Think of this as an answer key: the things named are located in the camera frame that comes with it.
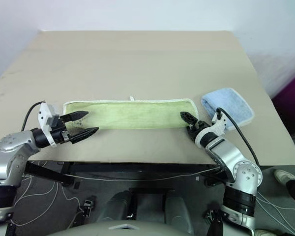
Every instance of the electrical cable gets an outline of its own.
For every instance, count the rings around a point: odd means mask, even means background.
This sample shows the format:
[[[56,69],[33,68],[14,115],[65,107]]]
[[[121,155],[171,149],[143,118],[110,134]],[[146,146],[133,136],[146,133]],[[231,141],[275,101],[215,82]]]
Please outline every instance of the electrical cable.
[[[204,177],[207,177],[207,178],[212,178],[212,179],[214,179],[216,181],[219,181],[219,182],[221,182],[223,184],[226,184],[226,182],[223,179],[219,178],[219,177],[210,176],[210,175],[207,175],[207,174],[201,174],[201,175],[204,176]]]
[[[280,225],[282,225],[285,229],[287,229],[290,233],[295,234],[295,232],[291,231],[288,227],[286,227],[282,222],[280,222],[278,219],[276,219],[273,215],[271,215],[266,209],[265,207],[259,202],[258,199],[256,199],[257,203],[261,206],[261,208],[272,218],[274,219],[277,223],[279,223]]]
[[[74,200],[75,199],[78,202],[78,204],[79,204],[78,206],[79,206],[80,211],[83,212],[83,209],[81,208],[80,200],[77,197],[73,197],[73,198],[68,199],[67,196],[66,196],[66,194],[64,193],[63,186],[62,186],[62,192],[63,192],[63,195],[64,195],[64,197],[65,197],[65,199],[67,201],[71,201],[71,200]]]
[[[227,118],[232,122],[232,124],[236,128],[237,132],[239,133],[239,135],[241,136],[241,138],[244,140],[245,144],[247,145],[247,147],[248,147],[249,151],[251,152],[253,158],[255,159],[255,162],[256,162],[257,166],[260,168],[260,163],[258,161],[258,158],[257,158],[255,152],[253,151],[252,147],[248,143],[247,139],[245,138],[244,134],[241,132],[239,126],[236,124],[236,122],[233,120],[233,118],[223,108],[218,107],[216,109],[216,111],[217,112],[223,112],[227,116]]]
[[[159,180],[167,180],[167,179],[172,179],[172,178],[178,178],[178,177],[186,177],[186,176],[195,176],[204,172],[212,171],[219,169],[220,167],[215,167],[212,169],[196,172],[193,174],[187,174],[187,175],[179,175],[179,176],[172,176],[172,177],[166,177],[166,178],[156,178],[156,179],[103,179],[103,178],[89,178],[89,177],[82,177],[82,176],[74,176],[74,175],[66,175],[66,176],[71,176],[75,178],[82,178],[82,179],[88,179],[88,180],[98,180],[98,181],[159,181]]]
[[[32,177],[29,177],[29,184],[28,184],[26,190],[25,190],[24,193],[20,196],[20,198],[19,198],[18,200],[16,200],[16,202],[15,202],[14,205],[16,205],[16,204],[17,204],[17,203],[18,203],[18,202],[24,197],[24,195],[26,194],[26,192],[27,192],[28,189],[30,188],[31,181],[32,181]]]
[[[94,174],[90,174],[90,173],[85,173],[85,174],[90,175],[91,178],[120,179],[120,180],[124,180],[125,179],[125,178],[120,178],[120,177],[112,177],[112,176],[104,176],[104,175],[94,175]],[[137,178],[128,178],[128,180],[137,181],[138,179]]]
[[[46,194],[50,193],[50,192],[54,189],[55,184],[56,184],[56,182],[54,182],[54,184],[53,184],[53,186],[51,187],[51,189],[50,189],[48,192],[46,192],[46,193],[35,193],[35,194],[26,195],[26,196],[20,198],[19,200],[24,199],[24,198],[28,198],[28,197],[33,197],[33,196],[46,195]]]
[[[36,107],[36,106],[39,105],[39,104],[42,104],[43,102],[45,102],[45,101],[36,102],[35,104],[33,104],[33,105],[30,107],[29,111],[28,111],[28,112],[26,113],[26,115],[25,115],[25,118],[24,118],[24,121],[23,121],[23,125],[22,125],[22,128],[21,128],[21,132],[24,131],[24,129],[25,129],[25,125],[26,125],[26,122],[28,121],[28,118],[29,118],[29,116],[30,116],[30,113],[32,112],[32,110],[34,109],[34,107]]]
[[[295,210],[295,208],[287,208],[287,207],[281,207],[281,206],[277,206],[277,205],[275,205],[275,204],[273,204],[273,203],[271,203],[268,199],[266,199],[266,201],[265,200],[262,200],[261,198],[258,198],[258,197],[256,197],[259,201],[261,201],[261,202],[263,202],[263,203],[266,203],[266,204],[269,204],[269,205],[271,205],[271,206],[274,206],[274,207],[277,207],[277,208],[280,208],[280,209],[283,209],[283,210]]]
[[[48,163],[48,161],[46,161],[46,162],[42,165],[42,167],[45,167],[47,163]]]
[[[31,176],[28,177],[28,178],[23,179],[21,182],[23,182],[23,181],[25,181],[25,180],[28,180],[28,179],[30,179],[30,178],[31,178]]]
[[[29,224],[29,223],[31,223],[31,222],[33,222],[33,221],[39,219],[41,216],[43,216],[43,215],[44,215],[44,214],[50,209],[50,207],[53,205],[53,203],[55,202],[55,199],[56,199],[56,196],[57,196],[57,193],[58,193],[58,188],[59,188],[59,186],[58,186],[58,183],[57,183],[56,193],[55,193],[55,196],[54,196],[52,202],[51,202],[50,205],[47,207],[47,209],[46,209],[43,213],[41,213],[38,217],[36,217],[36,218],[34,218],[34,219],[30,220],[29,222],[24,223],[24,224],[16,224],[13,220],[11,220],[12,224],[14,224],[14,225],[16,225],[16,226],[24,226],[24,225],[27,225],[27,224]]]
[[[69,226],[68,226],[66,229],[70,229],[70,228],[71,228],[71,226],[72,226],[73,223],[74,223],[75,217],[77,217],[77,215],[78,215],[78,214],[81,214],[81,213],[82,213],[82,211],[79,211],[79,212],[77,212],[77,213],[74,215],[73,219],[71,220]]]
[[[274,206],[268,199],[266,199],[261,193],[259,193],[278,213],[279,215],[282,217],[282,219],[285,221],[285,223],[292,229],[295,231],[295,229],[293,228],[293,226],[290,225],[290,223],[285,219],[285,217],[283,216],[283,214],[280,212],[280,210]]]

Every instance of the blue towel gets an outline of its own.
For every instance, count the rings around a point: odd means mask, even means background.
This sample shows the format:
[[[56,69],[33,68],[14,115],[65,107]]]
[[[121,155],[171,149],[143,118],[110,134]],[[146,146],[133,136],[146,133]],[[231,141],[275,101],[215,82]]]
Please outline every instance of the blue towel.
[[[238,126],[247,125],[255,117],[254,111],[247,104],[245,99],[232,88],[222,88],[204,95],[201,103],[211,118],[213,118],[216,108],[223,108],[237,123]],[[227,119],[227,130],[235,127]]]

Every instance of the green towel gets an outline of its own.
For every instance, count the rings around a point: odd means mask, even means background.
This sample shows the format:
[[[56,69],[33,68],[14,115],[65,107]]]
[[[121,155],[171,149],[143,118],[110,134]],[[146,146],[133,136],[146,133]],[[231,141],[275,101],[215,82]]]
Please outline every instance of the green towel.
[[[100,129],[162,129],[186,127],[180,118],[185,111],[199,118],[190,99],[164,101],[72,101],[63,105],[63,113],[88,111],[80,120],[69,122],[67,128]]]

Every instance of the table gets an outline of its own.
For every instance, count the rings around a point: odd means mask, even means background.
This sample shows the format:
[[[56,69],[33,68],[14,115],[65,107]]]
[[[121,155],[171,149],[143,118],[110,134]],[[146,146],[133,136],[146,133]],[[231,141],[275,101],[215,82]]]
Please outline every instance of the table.
[[[245,52],[227,31],[41,32],[0,77],[0,138],[18,132],[28,108],[46,100],[192,99],[232,87],[256,117],[242,131],[260,164],[295,165],[295,146]],[[27,129],[38,126],[33,110]],[[226,138],[253,160],[236,131]],[[47,147],[31,160],[214,164],[185,130],[99,130],[75,145]]]

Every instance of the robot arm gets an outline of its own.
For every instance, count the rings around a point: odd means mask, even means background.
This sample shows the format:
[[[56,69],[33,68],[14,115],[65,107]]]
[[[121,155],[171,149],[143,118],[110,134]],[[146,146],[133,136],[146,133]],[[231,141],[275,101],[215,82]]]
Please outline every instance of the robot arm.
[[[239,149],[221,135],[226,126],[226,115],[218,110],[212,119],[212,126],[198,121],[188,112],[181,112],[181,118],[189,124],[189,137],[225,171],[227,176],[222,220],[249,229],[254,235],[254,210],[257,188],[262,182],[258,165],[246,159]]]
[[[85,129],[70,136],[65,123],[78,120],[88,112],[73,112],[64,116],[56,114],[51,105],[42,103],[39,110],[41,128],[9,134],[0,140],[0,222],[13,216],[13,201],[22,181],[22,174],[30,156],[41,148],[66,142],[76,143],[94,134],[98,127]]]

